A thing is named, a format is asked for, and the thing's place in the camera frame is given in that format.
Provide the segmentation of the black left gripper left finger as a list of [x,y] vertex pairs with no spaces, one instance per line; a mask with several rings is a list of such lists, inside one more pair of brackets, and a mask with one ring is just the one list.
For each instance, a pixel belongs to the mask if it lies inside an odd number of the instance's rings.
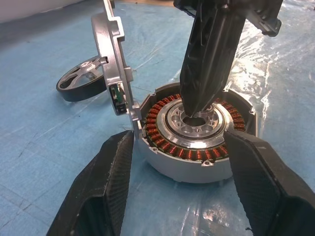
[[73,181],[47,236],[120,236],[134,133],[111,136]]

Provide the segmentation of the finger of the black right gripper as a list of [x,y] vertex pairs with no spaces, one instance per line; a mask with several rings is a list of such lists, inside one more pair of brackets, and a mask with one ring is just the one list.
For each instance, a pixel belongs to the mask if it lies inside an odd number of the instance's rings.
[[203,27],[199,111],[208,108],[225,87],[244,23],[245,17],[236,10],[221,7]]
[[215,7],[198,7],[180,75],[181,96],[188,116],[201,111],[210,100],[203,98],[211,78],[220,40],[220,13]]

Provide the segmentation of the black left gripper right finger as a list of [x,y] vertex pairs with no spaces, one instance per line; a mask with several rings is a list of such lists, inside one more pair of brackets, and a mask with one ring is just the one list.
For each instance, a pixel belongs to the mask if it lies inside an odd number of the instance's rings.
[[224,140],[253,236],[315,236],[315,192],[271,145],[241,131]]

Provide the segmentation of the silver motor stator housing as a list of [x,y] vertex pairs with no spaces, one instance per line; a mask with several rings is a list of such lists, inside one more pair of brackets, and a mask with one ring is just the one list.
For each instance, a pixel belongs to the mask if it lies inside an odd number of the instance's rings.
[[225,131],[257,134],[250,101],[224,89],[204,111],[189,117],[179,83],[157,88],[140,106],[137,145],[159,173],[177,182],[211,183],[232,176]]

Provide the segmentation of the silver motor cover plate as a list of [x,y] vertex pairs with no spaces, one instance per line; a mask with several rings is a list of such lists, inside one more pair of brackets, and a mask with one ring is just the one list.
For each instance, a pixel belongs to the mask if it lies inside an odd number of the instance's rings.
[[141,130],[139,103],[134,101],[130,83],[132,69],[127,66],[121,43],[125,33],[121,18],[114,15],[114,1],[102,0],[104,12],[92,16],[94,39],[106,88],[118,116],[129,115],[134,132]]

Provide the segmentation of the silver spoked rotor black rim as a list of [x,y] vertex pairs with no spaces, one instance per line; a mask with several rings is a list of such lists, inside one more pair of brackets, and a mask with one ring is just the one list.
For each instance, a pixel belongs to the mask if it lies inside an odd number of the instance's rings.
[[106,91],[99,57],[92,57],[70,69],[59,79],[56,90],[68,102],[86,100]]

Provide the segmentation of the white backdrop panel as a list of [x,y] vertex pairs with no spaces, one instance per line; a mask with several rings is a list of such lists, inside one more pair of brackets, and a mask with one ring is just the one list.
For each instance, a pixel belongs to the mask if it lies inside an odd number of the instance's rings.
[[0,0],[0,23],[59,8],[67,0]]

